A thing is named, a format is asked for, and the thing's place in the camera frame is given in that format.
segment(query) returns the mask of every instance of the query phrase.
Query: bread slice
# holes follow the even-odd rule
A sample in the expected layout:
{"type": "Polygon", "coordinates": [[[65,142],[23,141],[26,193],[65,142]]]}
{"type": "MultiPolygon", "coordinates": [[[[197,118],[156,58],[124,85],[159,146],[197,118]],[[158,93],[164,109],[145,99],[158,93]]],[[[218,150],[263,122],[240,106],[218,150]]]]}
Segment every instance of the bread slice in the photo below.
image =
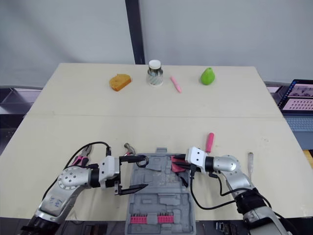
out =
{"type": "Polygon", "coordinates": [[[118,74],[110,80],[110,87],[116,92],[131,82],[131,77],[127,74],[118,74]]]}

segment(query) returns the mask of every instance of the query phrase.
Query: pink chalk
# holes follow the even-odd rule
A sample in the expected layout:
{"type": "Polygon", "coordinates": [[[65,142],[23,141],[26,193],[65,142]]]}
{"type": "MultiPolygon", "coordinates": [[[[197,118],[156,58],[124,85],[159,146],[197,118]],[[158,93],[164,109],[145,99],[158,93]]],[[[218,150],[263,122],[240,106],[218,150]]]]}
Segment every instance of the pink chalk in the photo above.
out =
{"type": "Polygon", "coordinates": [[[176,79],[175,79],[173,76],[171,76],[171,80],[172,80],[172,82],[173,82],[173,84],[174,84],[176,90],[177,90],[179,93],[181,93],[180,85],[178,84],[178,82],[176,81],[176,79]]]}

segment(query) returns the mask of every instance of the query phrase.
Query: laptop screen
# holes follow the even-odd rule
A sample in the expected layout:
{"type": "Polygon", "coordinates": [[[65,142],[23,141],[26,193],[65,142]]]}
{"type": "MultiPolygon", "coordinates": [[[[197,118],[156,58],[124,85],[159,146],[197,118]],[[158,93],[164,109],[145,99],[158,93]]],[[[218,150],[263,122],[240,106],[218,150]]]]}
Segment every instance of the laptop screen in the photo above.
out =
{"type": "Polygon", "coordinates": [[[293,80],[278,107],[283,114],[313,115],[313,81],[293,80]]]}

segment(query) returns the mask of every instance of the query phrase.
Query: white lid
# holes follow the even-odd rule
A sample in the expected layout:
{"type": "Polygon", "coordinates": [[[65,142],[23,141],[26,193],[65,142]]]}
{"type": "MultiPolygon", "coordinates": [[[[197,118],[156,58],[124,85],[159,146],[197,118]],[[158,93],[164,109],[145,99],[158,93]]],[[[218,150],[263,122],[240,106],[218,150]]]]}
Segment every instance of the white lid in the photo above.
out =
{"type": "Polygon", "coordinates": [[[151,68],[153,70],[157,70],[157,69],[161,68],[161,61],[159,61],[159,60],[150,60],[149,61],[149,68],[151,68]]]}

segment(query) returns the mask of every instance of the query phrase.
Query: gray tool case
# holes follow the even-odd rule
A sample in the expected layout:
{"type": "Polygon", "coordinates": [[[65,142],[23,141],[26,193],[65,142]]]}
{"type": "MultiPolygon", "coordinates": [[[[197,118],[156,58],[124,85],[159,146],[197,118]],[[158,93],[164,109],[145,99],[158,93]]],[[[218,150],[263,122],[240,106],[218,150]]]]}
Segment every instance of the gray tool case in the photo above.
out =
{"type": "Polygon", "coordinates": [[[171,156],[175,154],[144,155],[148,156],[149,164],[146,168],[134,164],[131,185],[148,186],[130,195],[125,235],[195,235],[191,194],[182,185],[180,177],[171,171],[171,156]],[[172,221],[163,223],[162,218],[172,221]]]}

